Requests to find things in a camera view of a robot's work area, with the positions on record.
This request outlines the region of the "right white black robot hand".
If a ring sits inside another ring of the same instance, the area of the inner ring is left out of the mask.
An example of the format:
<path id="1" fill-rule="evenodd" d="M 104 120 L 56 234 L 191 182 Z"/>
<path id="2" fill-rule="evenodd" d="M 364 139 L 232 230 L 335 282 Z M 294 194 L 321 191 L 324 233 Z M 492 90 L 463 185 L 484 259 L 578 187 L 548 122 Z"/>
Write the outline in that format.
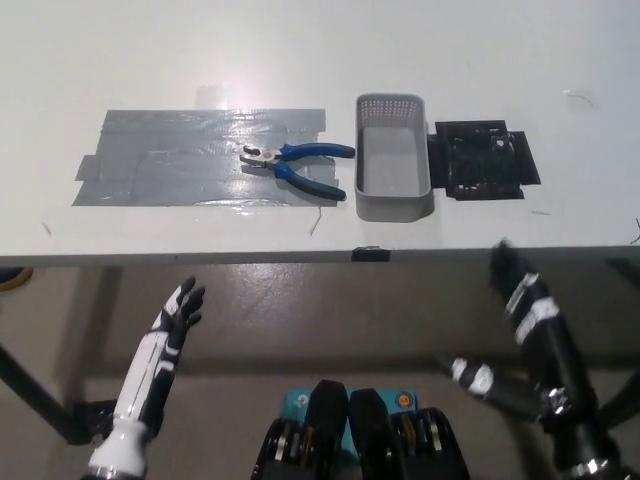
<path id="1" fill-rule="evenodd" d="M 462 357 L 442 356 L 439 365 L 471 396 L 539 422 L 549 433 L 578 427 L 604 432 L 585 363 L 541 273 L 503 240 L 491 252 L 490 284 L 504 302 L 527 378 Z"/>

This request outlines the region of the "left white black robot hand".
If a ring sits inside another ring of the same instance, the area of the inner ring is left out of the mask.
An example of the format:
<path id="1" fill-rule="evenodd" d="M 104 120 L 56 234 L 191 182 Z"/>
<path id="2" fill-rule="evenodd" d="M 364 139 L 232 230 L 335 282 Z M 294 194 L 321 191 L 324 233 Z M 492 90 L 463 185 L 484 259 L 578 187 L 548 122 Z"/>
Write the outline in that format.
<path id="1" fill-rule="evenodd" d="M 149 430 L 157 427 L 187 334 L 202 317 L 204 293 L 205 288 L 189 277 L 166 300 L 131 361 L 113 412 L 114 422 L 137 422 Z"/>

